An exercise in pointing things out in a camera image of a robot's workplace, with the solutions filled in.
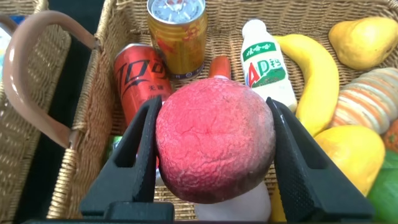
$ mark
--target green fruit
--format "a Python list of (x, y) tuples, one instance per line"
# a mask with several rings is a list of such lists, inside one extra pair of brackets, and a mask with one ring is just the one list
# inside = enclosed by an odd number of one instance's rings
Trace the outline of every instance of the green fruit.
[(398, 169), (398, 153), (386, 150), (386, 157), (381, 169)]
[(368, 199), (376, 210), (375, 221), (398, 222), (398, 169), (382, 169)]

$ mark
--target white container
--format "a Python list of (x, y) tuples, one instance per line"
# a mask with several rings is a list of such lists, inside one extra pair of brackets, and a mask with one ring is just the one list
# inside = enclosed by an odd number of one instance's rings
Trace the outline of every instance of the white container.
[(268, 221), (271, 202), (264, 182), (252, 190), (220, 203), (195, 204), (201, 221)]
[(258, 19), (247, 21), (242, 29), (241, 63), (247, 86), (264, 100), (271, 97), (286, 105), (292, 112), (297, 100), (289, 81), (280, 46)]

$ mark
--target bottle label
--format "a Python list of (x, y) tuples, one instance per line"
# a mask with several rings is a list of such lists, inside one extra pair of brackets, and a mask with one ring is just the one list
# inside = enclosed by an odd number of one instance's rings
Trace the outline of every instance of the bottle label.
[(272, 51), (276, 51), (275, 43), (262, 42), (262, 43), (254, 44), (254, 45), (248, 47), (243, 52), (243, 62), (245, 62), (247, 59), (254, 57), (258, 54), (272, 52)]
[(250, 88), (255, 88), (277, 81), (286, 77), (286, 71), (282, 62), (277, 58), (269, 58), (258, 62), (250, 62), (246, 75), (246, 84)]

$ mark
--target bottle cap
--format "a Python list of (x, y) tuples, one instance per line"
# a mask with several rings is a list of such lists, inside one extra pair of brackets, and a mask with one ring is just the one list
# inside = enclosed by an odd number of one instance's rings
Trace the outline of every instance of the bottle cap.
[(231, 79), (231, 62), (229, 62), (227, 56), (218, 56), (213, 59), (208, 78)]
[(243, 38), (247, 35), (255, 35), (256, 32), (259, 32), (260, 30), (266, 31), (267, 27), (266, 24), (263, 23), (259, 19), (251, 19), (245, 23), (245, 25), (242, 28), (242, 36)]

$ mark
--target gold can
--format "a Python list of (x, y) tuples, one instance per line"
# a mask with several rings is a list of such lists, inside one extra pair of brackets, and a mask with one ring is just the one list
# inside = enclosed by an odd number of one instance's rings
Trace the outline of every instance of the gold can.
[(203, 70), (207, 15), (205, 0), (148, 0), (152, 45), (171, 80), (187, 80)]

